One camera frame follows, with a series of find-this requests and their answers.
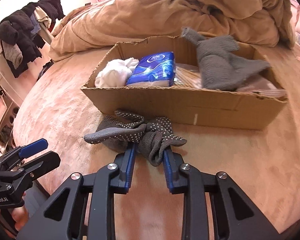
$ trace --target bed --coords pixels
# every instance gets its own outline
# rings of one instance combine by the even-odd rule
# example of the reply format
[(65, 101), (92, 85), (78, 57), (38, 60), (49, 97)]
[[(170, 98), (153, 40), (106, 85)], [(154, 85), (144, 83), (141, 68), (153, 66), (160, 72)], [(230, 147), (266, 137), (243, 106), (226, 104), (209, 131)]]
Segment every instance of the bed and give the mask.
[[(253, 44), (268, 58), (289, 103), (263, 131), (173, 124), (175, 134), (188, 140), (174, 150), (203, 172), (226, 171), (280, 233), (300, 219), (300, 45), (290, 25), (290, 2), (257, 0), (243, 8), (227, 1), (110, 0), (61, 20), (50, 48), (57, 62), (27, 95), (13, 130), (17, 145), (46, 138), (48, 149), (59, 153), (60, 167), (39, 180), (49, 193), (72, 172), (89, 174), (114, 160), (116, 152), (82, 138), (96, 130), (103, 114), (80, 91), (111, 46), (179, 35), (189, 25)], [(151, 18), (155, 25), (146, 24)], [(162, 166), (137, 157), (129, 194), (115, 196), (119, 239), (179, 239), (182, 212), (183, 198), (169, 194)]]

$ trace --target triangular cutout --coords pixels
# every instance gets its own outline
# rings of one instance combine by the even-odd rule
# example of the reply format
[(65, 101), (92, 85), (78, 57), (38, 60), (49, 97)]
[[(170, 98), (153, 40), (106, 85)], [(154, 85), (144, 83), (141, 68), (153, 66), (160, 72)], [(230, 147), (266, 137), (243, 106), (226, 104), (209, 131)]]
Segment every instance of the triangular cutout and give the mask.
[(66, 188), (44, 212), (44, 217), (53, 219), (55, 221), (61, 221), (69, 193), (70, 189)]
[(244, 220), (246, 218), (253, 217), (253, 211), (243, 201), (239, 194), (233, 188), (229, 188), (228, 191), (234, 209), (235, 218), (237, 220)]

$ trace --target metal screw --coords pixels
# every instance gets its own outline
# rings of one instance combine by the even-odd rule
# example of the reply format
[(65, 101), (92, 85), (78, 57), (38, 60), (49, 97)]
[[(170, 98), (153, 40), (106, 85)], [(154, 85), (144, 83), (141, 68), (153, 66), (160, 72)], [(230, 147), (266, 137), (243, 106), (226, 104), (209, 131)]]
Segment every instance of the metal screw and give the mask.
[(71, 174), (71, 179), (73, 180), (80, 179), (80, 176), (81, 176), (80, 173), (75, 172)]
[(228, 177), (228, 174), (226, 174), (224, 171), (218, 172), (218, 177), (220, 179), (226, 179)]
[(181, 167), (181, 169), (183, 169), (183, 170), (189, 170), (190, 167), (191, 167), (191, 165), (188, 164), (188, 163), (183, 163), (183, 164), (180, 165), (180, 167)]
[(109, 170), (115, 170), (117, 167), (118, 167), (118, 165), (115, 164), (115, 163), (110, 163), (110, 164), (108, 164), (108, 169), (109, 169)]

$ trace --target blue tissue pack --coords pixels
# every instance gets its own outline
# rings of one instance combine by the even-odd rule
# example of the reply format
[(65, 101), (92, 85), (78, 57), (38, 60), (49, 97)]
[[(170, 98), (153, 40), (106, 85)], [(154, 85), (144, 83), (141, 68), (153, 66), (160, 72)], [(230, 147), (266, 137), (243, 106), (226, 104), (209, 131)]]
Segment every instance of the blue tissue pack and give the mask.
[(127, 86), (170, 87), (173, 85), (176, 63), (173, 52), (162, 52), (143, 57), (127, 81)]

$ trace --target open cardboard box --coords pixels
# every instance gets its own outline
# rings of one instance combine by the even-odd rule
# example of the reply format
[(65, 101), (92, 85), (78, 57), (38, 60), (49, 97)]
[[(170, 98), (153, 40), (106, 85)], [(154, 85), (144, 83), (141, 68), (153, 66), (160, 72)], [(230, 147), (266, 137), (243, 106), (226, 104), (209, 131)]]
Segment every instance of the open cardboard box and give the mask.
[[(247, 59), (266, 60), (249, 44), (238, 43), (239, 51), (234, 54)], [(95, 88), (98, 73), (113, 59), (142, 57), (164, 51), (173, 51), (176, 63), (197, 66), (196, 49), (182, 37), (154, 36), (137, 43), (117, 43), (100, 61), (81, 90), (93, 104), (105, 114), (114, 114), (123, 109), (146, 118), (166, 116), (172, 122), (213, 127), (261, 130), (281, 111), (286, 98), (268, 98), (237, 92), (178, 87), (118, 87)], [(277, 88), (271, 68), (262, 76)]]

